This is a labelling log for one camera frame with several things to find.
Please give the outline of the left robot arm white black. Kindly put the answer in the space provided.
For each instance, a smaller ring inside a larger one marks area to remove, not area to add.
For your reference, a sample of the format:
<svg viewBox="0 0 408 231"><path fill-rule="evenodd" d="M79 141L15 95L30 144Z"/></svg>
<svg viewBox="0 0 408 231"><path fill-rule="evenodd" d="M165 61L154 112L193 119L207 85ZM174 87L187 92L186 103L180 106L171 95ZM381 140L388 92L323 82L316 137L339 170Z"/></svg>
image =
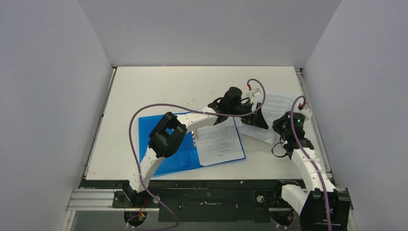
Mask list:
<svg viewBox="0 0 408 231"><path fill-rule="evenodd" d="M214 126L230 117L238 117L243 124L267 129L261 108L265 103L264 87L249 88L249 95L242 98L242 91L230 87L224 94L200 110L188 109L187 113L175 115L165 113L148 135L148 145L144 157L136 160L137 172L122 184L125 201L131 207L143 202L143 193L161 163L174 155L185 136L199 128Z"/></svg>

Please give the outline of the blue plastic folder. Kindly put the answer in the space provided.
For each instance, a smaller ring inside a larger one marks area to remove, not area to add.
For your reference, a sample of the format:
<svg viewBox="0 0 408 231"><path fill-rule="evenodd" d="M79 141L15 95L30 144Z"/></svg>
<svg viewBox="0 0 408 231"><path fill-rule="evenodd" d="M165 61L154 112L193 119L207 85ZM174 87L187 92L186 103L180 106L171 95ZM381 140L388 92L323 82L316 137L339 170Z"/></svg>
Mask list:
<svg viewBox="0 0 408 231"><path fill-rule="evenodd" d="M188 113L166 113L138 119L140 160L150 148L153 148L153 157L164 158L154 176L246 159L233 118L187 131L186 125L176 118L189 116Z"/></svg>

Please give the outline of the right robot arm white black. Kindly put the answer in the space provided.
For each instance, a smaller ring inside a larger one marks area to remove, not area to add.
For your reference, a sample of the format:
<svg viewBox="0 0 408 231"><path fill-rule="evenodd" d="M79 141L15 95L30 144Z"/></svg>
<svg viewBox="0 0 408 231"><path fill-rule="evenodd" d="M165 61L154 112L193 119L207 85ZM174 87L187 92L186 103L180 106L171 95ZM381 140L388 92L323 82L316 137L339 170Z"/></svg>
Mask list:
<svg viewBox="0 0 408 231"><path fill-rule="evenodd" d="M287 203L298 213L303 231L347 230L351 199L329 179L316 156L311 141L305 138L302 113L286 112L273 121L272 128L283 141L286 155L296 165L305 184L283 185L272 193L273 203Z"/></svg>

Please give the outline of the printed text paper sheet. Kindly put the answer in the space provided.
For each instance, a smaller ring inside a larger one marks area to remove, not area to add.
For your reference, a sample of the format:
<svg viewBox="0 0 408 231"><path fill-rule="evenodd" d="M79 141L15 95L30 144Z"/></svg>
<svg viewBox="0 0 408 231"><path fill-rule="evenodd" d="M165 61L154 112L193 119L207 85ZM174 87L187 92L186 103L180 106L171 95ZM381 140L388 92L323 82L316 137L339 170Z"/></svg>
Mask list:
<svg viewBox="0 0 408 231"><path fill-rule="evenodd" d="M275 131L272 129L274 120L282 117L293 104L296 95L283 90L267 90L266 99L261 111L262 115L268 124L268 129L252 127L243 124L239 118L235 119L239 134L246 135L268 144L273 144L275 140Z"/></svg>

